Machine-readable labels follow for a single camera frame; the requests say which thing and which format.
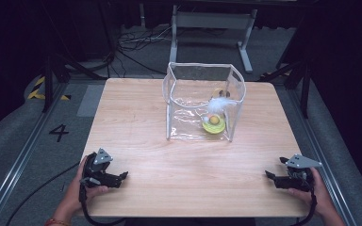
cable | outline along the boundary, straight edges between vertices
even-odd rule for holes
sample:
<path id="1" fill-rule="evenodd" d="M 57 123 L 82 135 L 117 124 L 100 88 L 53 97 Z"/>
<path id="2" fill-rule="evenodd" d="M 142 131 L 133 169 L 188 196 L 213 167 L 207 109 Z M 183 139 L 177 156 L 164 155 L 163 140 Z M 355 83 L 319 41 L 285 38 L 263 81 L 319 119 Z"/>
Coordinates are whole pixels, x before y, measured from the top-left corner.
<path id="1" fill-rule="evenodd" d="M 123 71 L 124 71 L 124 73 L 123 73 L 123 77 L 125 77 L 125 74 L 127 73 L 127 70 L 125 69 L 125 67 L 124 67 L 124 65 L 123 65 L 123 62 L 122 62 L 122 60 L 118 57 L 118 56 L 115 56 L 117 59 L 119 59 L 119 61 L 120 61 L 120 64 L 122 65 L 122 69 L 123 69 Z"/>
<path id="2" fill-rule="evenodd" d="M 158 34 L 155 34 L 154 30 L 150 30 L 150 34 L 147 36 L 145 36 L 145 34 L 147 34 L 148 31 L 143 31 L 143 33 L 138 37 L 135 36 L 135 32 L 122 34 L 118 38 L 118 49 L 120 48 L 123 52 L 141 50 L 146 46 L 148 46 L 149 44 L 157 43 L 162 40 L 169 40 L 166 39 L 166 37 L 170 33 L 171 28 L 172 27 L 169 26 L 168 28 L 159 31 L 160 33 Z M 129 47 L 129 46 L 124 46 L 125 44 L 128 45 L 134 44 L 134 45 L 132 47 Z"/>
<path id="3" fill-rule="evenodd" d="M 123 62 L 119 59 L 119 61 L 120 61 L 120 63 L 122 64 L 122 68 L 123 68 L 123 70 L 124 70 L 124 74 L 123 74 L 123 77 L 125 77 L 125 73 L 126 73 L 126 70 L 125 70 L 125 68 L 124 68 L 124 66 L 123 66 Z M 120 75 L 117 73 L 117 71 L 113 68 L 113 65 L 110 63 L 110 67 L 111 67 L 111 69 L 117 74 L 117 77 L 120 77 Z"/>
<path id="4" fill-rule="evenodd" d="M 110 78 L 110 71 L 108 69 L 108 64 L 107 64 L 107 78 Z"/>
<path id="5" fill-rule="evenodd" d="M 16 209 L 13 211 L 13 213 L 11 214 L 10 218 L 8 219 L 6 226 L 9 226 L 11 220 L 14 218 L 14 216 L 16 215 L 16 213 L 20 210 L 20 208 L 25 204 L 25 202 L 27 202 L 35 193 L 37 193 L 37 191 L 39 191 L 41 188 L 43 188 L 44 186 L 48 185 L 49 183 L 51 183 L 53 180 L 57 179 L 59 176 L 63 175 L 64 173 L 68 172 L 69 170 L 77 167 L 80 164 L 80 162 L 75 163 L 74 165 L 72 165 L 71 167 L 67 168 L 66 170 L 64 170 L 63 172 L 59 173 L 58 175 L 52 177 L 51 179 L 49 179 L 47 182 L 43 183 L 41 186 L 39 186 L 37 189 L 35 189 L 33 192 L 31 192 L 31 194 L 29 194 L 17 207 Z"/>
<path id="6" fill-rule="evenodd" d="M 50 14 L 49 14 L 49 12 L 48 12 L 45 4 L 43 3 L 42 0 L 40 0 L 40 3 L 41 3 L 41 5 L 42 5 L 42 8 L 43 8 L 43 11 L 44 11 L 45 15 L 48 17 L 50 24 L 54 27 L 55 32 L 57 33 L 58 38 L 60 39 L 60 42 L 62 43 L 64 49 L 65 49 L 66 52 L 67 52 L 67 54 L 69 55 L 69 57 L 70 57 L 73 61 L 76 62 L 77 60 L 75 60 L 75 58 L 73 57 L 73 55 L 70 53 L 69 48 L 67 47 L 64 39 L 63 39 L 62 36 L 60 35 L 60 32 L 58 31 L 58 28 L 55 26 L 55 23 L 54 23 L 54 21 L 52 20 L 52 17 L 50 16 Z M 98 8 L 99 8 L 99 10 L 100 10 L 100 15 L 102 16 L 102 9 L 100 8 L 100 6 L 98 6 Z M 109 46 L 110 51 L 112 51 L 112 49 L 110 48 L 110 41 L 108 40 L 108 36 L 107 36 L 107 43 L 108 43 L 108 46 Z M 97 71 L 97 70 L 99 70 L 99 69 L 103 69 L 103 68 L 105 68 L 105 67 L 108 65 L 108 63 L 110 63 L 111 61 L 105 61 L 105 60 L 104 60 L 103 62 L 104 62 L 104 63 L 103 63 L 102 65 L 98 65 L 98 66 L 95 66 L 95 67 L 92 67 L 92 68 L 88 68 L 88 70 L 94 72 L 94 71 Z M 68 72 L 70 72 L 70 73 L 82 73 L 82 72 L 80 72 L 80 71 L 77 70 L 77 69 L 69 69 L 69 68 L 66 68 L 66 67 L 65 67 L 65 69 L 66 69 Z"/>
<path id="7" fill-rule="evenodd" d="M 292 224 L 291 226 L 301 226 L 301 225 L 305 225 L 308 221 L 310 221 L 311 218 L 313 218 L 314 215 L 314 211 L 316 210 L 316 205 L 317 205 L 317 198 L 316 195 L 314 194 L 314 186 L 311 186 L 306 180 L 304 180 L 303 178 L 301 178 L 302 181 L 308 186 L 310 187 L 310 194 L 311 194 L 311 204 L 310 204 L 310 211 L 308 212 L 308 215 L 306 218 L 304 218 L 302 221 L 298 221 L 295 224 Z"/>
<path id="8" fill-rule="evenodd" d="M 85 190 L 85 187 L 83 185 L 80 185 L 80 190 L 82 190 L 82 189 Z M 115 220 L 113 222 L 109 222 L 109 223 L 97 222 L 97 221 L 93 220 L 90 217 L 90 215 L 88 214 L 86 201 L 81 200 L 80 202 L 81 202 L 81 206 L 82 206 L 82 211 L 84 212 L 85 219 L 92 225 L 95 225 L 95 226 L 112 226 L 112 225 L 116 225 L 116 224 L 119 224 L 119 223 L 125 221 L 125 218 L 120 218 L 120 219 L 117 219 L 117 220 Z"/>
<path id="9" fill-rule="evenodd" d="M 139 63 L 137 60 L 135 60 L 135 59 L 131 58 L 131 57 L 130 57 L 130 56 L 128 56 L 128 55 L 126 55 L 126 54 L 125 54 L 125 53 L 123 53 L 123 51 L 121 51 L 121 50 L 119 50 L 119 53 L 121 53 L 121 54 L 122 54 L 122 55 L 124 55 L 125 57 L 127 57 L 127 58 L 131 59 L 132 61 L 136 62 L 137 64 L 141 65 L 142 67 L 144 67 L 144 68 L 146 68 L 146 69 L 148 69 L 148 70 L 150 70 L 150 71 L 152 71 L 152 72 L 161 73 L 161 74 L 166 74 L 166 73 L 164 73 L 164 72 L 160 72 L 160 71 L 157 71 L 157 70 L 155 70 L 155 69 L 151 69 L 151 68 L 149 68 L 149 67 L 147 67 L 147 66 L 145 66 L 145 65 L 143 65 L 143 64 L 141 64 L 141 63 Z"/>

aluminum rail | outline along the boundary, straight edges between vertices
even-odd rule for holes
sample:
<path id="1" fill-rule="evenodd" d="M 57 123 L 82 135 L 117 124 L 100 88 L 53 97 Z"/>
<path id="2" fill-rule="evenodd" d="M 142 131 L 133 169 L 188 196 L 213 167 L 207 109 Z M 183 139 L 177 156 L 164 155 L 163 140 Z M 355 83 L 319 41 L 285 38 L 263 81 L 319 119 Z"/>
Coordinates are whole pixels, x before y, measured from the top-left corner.
<path id="1" fill-rule="evenodd" d="M 17 156 L 16 161 L 12 165 L 11 169 L 9 170 L 3 184 L 0 187 L 0 213 L 4 208 L 11 192 L 13 191 L 14 187 L 16 186 L 20 176 L 22 175 L 25 166 L 34 152 L 35 145 L 40 137 L 41 131 L 49 119 L 49 116 L 52 114 L 57 102 L 60 100 L 61 95 L 63 94 L 64 90 L 67 88 L 67 84 L 59 83 L 54 95 L 54 101 L 49 109 L 40 115 L 38 118 L 36 125 L 34 126 L 30 136 L 28 137 L 27 142 L 25 143 L 24 147 L 20 151 L 19 155 Z"/>
<path id="2" fill-rule="evenodd" d="M 322 169 L 320 169 L 320 174 L 322 176 L 323 181 L 325 182 L 325 185 L 327 186 L 327 189 L 331 195 L 334 205 L 336 206 L 336 209 L 344 219 L 346 225 L 356 226 L 357 224 L 354 220 L 351 210 L 349 209 L 348 204 L 346 203 L 345 198 L 343 197 L 339 183 L 337 182 L 334 173 L 331 171 L 330 165 L 328 164 L 325 158 L 322 148 L 316 139 L 316 136 L 310 126 L 308 119 L 306 119 L 302 114 L 298 94 L 293 89 L 289 89 L 287 90 L 287 92 L 288 92 L 288 97 L 291 100 L 295 111 L 299 115 L 300 121 L 304 127 L 307 137 L 310 140 L 313 153 L 317 157 L 317 160 L 322 162 Z"/>

gray carpet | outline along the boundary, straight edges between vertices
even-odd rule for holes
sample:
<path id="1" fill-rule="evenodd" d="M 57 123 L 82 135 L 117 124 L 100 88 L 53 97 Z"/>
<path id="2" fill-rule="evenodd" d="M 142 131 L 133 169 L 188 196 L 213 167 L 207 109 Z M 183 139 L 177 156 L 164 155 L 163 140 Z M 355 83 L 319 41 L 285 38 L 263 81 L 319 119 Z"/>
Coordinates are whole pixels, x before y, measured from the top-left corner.
<path id="1" fill-rule="evenodd" d="M 262 73 L 275 70 L 275 64 L 283 53 L 293 29 L 255 29 L 248 44 L 248 54 L 254 72 L 247 74 L 243 71 L 239 51 L 236 48 L 239 33 L 224 31 L 207 33 L 202 31 L 186 31 L 179 37 L 178 62 L 202 63 L 231 63 L 243 74 L 246 81 L 255 81 Z M 128 57 L 116 53 L 118 58 L 109 67 L 109 76 L 162 78 L 166 72 L 170 54 L 170 42 L 163 40 L 153 43 L 142 50 L 125 52 L 143 65 L 158 72 L 148 70 Z M 97 62 L 85 62 L 86 66 Z M 96 71 L 107 77 L 107 69 Z M 272 81 L 280 83 L 283 78 Z M 72 80 L 61 94 L 71 95 L 70 101 L 58 101 L 46 124 L 41 129 L 32 155 L 29 158 L 18 183 L 13 188 L 8 200 L 0 213 L 0 225 L 5 225 L 16 206 L 36 187 L 46 182 L 57 173 L 69 168 L 80 160 L 83 153 L 93 116 L 102 93 L 103 82 L 92 81 L 83 74 L 73 74 Z M 327 162 L 332 167 L 340 190 L 346 203 L 353 213 L 356 225 L 362 225 L 362 177 L 349 155 L 333 120 L 320 95 L 311 85 L 308 105 L 308 123 L 311 125 L 317 141 L 324 150 Z M 305 133 L 290 99 L 290 91 L 282 86 L 276 86 L 280 101 L 287 114 L 292 131 L 302 150 L 308 157 L 314 157 L 313 144 Z M 16 157 L 24 147 L 36 121 L 41 116 L 43 100 L 27 100 L 23 106 L 12 112 L 0 122 L 0 186 L 13 165 Z M 61 124 L 66 125 L 69 134 L 64 135 L 58 142 L 57 135 L 49 132 Z M 74 176 L 75 170 L 62 175 L 55 181 L 37 192 L 20 209 L 10 225 L 42 225 L 54 212 L 63 196 L 63 190 Z M 294 218 L 257 218 L 256 225 L 290 225 Z M 75 217 L 74 225 L 89 225 L 83 217 Z M 313 218 L 307 225 L 322 225 L 318 218 Z"/>

wire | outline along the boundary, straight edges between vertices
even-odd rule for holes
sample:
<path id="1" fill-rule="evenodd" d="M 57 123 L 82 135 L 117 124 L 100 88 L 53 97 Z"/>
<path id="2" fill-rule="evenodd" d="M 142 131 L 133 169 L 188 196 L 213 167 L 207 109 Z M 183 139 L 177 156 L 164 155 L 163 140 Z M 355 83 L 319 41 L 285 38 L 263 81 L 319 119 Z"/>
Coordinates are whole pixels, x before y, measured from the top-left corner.
<path id="1" fill-rule="evenodd" d="M 110 78 L 110 71 L 108 69 L 108 64 L 107 64 L 107 78 Z"/>
<path id="2" fill-rule="evenodd" d="M 88 208 L 87 208 L 87 204 L 86 204 L 86 201 L 87 201 L 87 189 L 86 189 L 86 186 L 88 186 L 88 185 L 85 184 L 84 180 L 89 178 L 89 175 L 86 173 L 86 170 L 89 167 L 88 164 L 95 161 L 95 156 L 96 156 L 96 154 L 94 154 L 94 153 L 90 154 L 87 157 L 87 160 L 86 160 L 87 166 L 84 166 L 84 168 L 82 169 L 82 178 L 83 179 L 80 181 L 80 189 L 79 189 L 79 193 L 78 193 L 78 200 L 81 202 L 81 207 L 82 207 L 82 211 L 84 213 L 84 217 L 90 224 L 96 225 L 96 226 L 117 225 L 117 224 L 125 221 L 125 218 L 116 219 L 113 222 L 109 222 L 109 223 L 103 223 L 103 222 L 98 222 L 98 221 L 93 220 L 91 218 L 90 214 L 88 213 Z"/>
<path id="3" fill-rule="evenodd" d="M 159 34 L 154 34 L 154 31 L 151 30 L 150 34 L 147 36 L 145 36 L 145 34 L 147 34 L 148 31 L 144 31 L 142 35 L 138 37 L 135 36 L 135 33 L 125 33 L 118 39 L 118 49 L 120 48 L 123 52 L 141 50 L 149 44 L 157 43 L 162 40 L 169 40 L 166 39 L 166 37 L 170 33 L 171 28 L 172 27 L 170 26 L 162 31 L 159 31 Z"/>
<path id="4" fill-rule="evenodd" d="M 124 65 L 123 65 L 122 60 L 121 60 L 118 56 L 115 56 L 115 57 L 119 59 L 119 61 L 120 61 L 121 65 L 122 65 L 122 69 L 123 69 L 123 71 L 124 71 L 124 73 L 123 73 L 123 77 L 125 77 L 125 74 L 127 73 L 127 70 L 125 69 L 125 67 L 124 67 Z"/>
<path id="5" fill-rule="evenodd" d="M 46 16 L 48 17 L 49 22 L 51 23 L 51 25 L 54 27 L 55 32 L 57 33 L 58 38 L 60 39 L 60 42 L 62 43 L 64 49 L 66 50 L 66 52 L 67 52 L 67 54 L 69 55 L 69 57 L 70 57 L 73 61 L 76 62 L 77 60 L 75 60 L 75 58 L 73 57 L 73 55 L 70 53 L 69 48 L 67 47 L 67 45 L 66 45 L 63 37 L 61 36 L 60 32 L 58 31 L 58 28 L 55 26 L 55 23 L 54 23 L 54 21 L 52 20 L 52 17 L 51 17 L 51 15 L 49 14 L 49 12 L 48 12 L 45 4 L 43 3 L 42 0 L 40 0 L 40 2 L 41 2 L 41 5 L 42 5 L 42 8 L 43 8 L 43 11 L 45 12 Z M 92 68 L 88 68 L 88 70 L 90 70 L 90 71 L 93 72 L 93 71 L 97 71 L 97 70 L 99 70 L 99 69 L 103 69 L 103 68 L 105 68 L 105 67 L 107 66 L 108 63 L 109 63 L 109 61 L 104 61 L 102 65 L 98 65 L 98 66 L 95 66 L 95 67 L 92 67 Z M 67 70 L 68 72 L 70 72 L 70 73 L 82 73 L 82 72 L 80 72 L 79 70 L 75 70 L 75 69 L 66 68 L 66 70 Z"/>
<path id="6" fill-rule="evenodd" d="M 307 187 L 310 187 L 310 194 L 311 194 L 311 205 L 310 205 L 310 211 L 308 212 L 308 215 L 306 218 L 304 218 L 302 221 L 298 221 L 295 224 L 292 224 L 291 226 L 301 226 L 301 225 L 305 225 L 308 221 L 310 221 L 311 218 L 313 218 L 314 215 L 314 211 L 316 210 L 316 205 L 317 205 L 317 198 L 316 195 L 314 194 L 314 186 L 311 186 L 306 180 L 304 180 L 303 178 L 302 182 L 305 183 L 305 185 Z"/>
<path id="7" fill-rule="evenodd" d="M 151 68 L 149 68 L 149 67 L 147 67 L 147 66 L 139 63 L 137 60 L 133 59 L 132 57 L 130 57 L 130 56 L 128 56 L 128 55 L 126 55 L 126 54 L 123 53 L 123 51 L 121 51 L 121 50 L 119 50 L 119 53 L 121 53 L 121 54 L 124 55 L 125 57 L 131 59 L 132 61 L 136 62 L 137 64 L 141 65 L 142 67 L 144 67 L 144 68 L 146 68 L 146 69 L 148 69 L 148 70 L 150 70 L 150 71 L 152 71 L 152 72 L 161 73 L 161 74 L 166 74 L 166 73 L 164 73 L 164 72 L 161 72 L 161 71 L 158 71 L 158 70 L 155 70 L 155 69 L 151 69 Z"/>
<path id="8" fill-rule="evenodd" d="M 31 194 L 29 194 L 17 207 L 16 209 L 13 211 L 13 213 L 11 214 L 10 218 L 8 219 L 6 225 L 9 226 L 11 220 L 14 218 L 14 216 L 16 215 L 16 213 L 20 210 L 20 208 L 25 204 L 25 202 L 27 202 L 35 193 L 37 193 L 41 188 L 43 188 L 44 186 L 48 185 L 49 183 L 51 183 L 53 180 L 57 179 L 59 176 L 63 175 L 64 173 L 68 172 L 69 170 L 77 167 L 80 164 L 80 162 L 75 163 L 74 165 L 72 165 L 71 167 L 67 168 L 66 170 L 64 170 L 63 172 L 57 174 L 56 176 L 52 177 L 51 179 L 49 179 L 47 182 L 43 183 L 41 186 L 39 186 L 37 189 L 35 189 L 33 192 L 31 192 Z"/>
<path id="9" fill-rule="evenodd" d="M 124 73 L 123 73 L 123 77 L 125 77 L 125 73 L 126 73 L 126 70 L 125 70 L 125 68 L 124 68 L 124 66 L 123 66 L 123 62 L 119 59 L 119 61 L 120 61 L 120 63 L 122 64 L 122 68 L 123 68 L 123 70 L 124 70 Z M 113 68 L 113 65 L 110 63 L 110 67 L 111 67 L 111 69 L 117 74 L 117 77 L 120 77 L 120 75 L 117 73 L 117 71 Z"/>

metal frame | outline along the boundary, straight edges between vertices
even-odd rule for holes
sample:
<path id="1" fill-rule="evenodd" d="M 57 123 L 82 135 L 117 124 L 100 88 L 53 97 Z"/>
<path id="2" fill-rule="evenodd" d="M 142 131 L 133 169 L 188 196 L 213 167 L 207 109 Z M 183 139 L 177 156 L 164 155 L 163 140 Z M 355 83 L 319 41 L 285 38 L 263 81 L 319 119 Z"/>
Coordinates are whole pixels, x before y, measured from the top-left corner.
<path id="1" fill-rule="evenodd" d="M 173 6 L 172 18 L 172 47 L 170 51 L 170 62 L 176 62 L 177 58 L 177 28 L 178 27 L 207 27 L 243 29 L 245 36 L 237 43 L 240 57 L 243 61 L 245 72 L 252 73 L 252 64 L 249 60 L 246 46 L 252 33 L 255 23 L 257 9 L 250 14 L 227 14 L 227 13 L 206 13 L 206 12 L 183 12 L 178 11 L 178 6 Z"/>

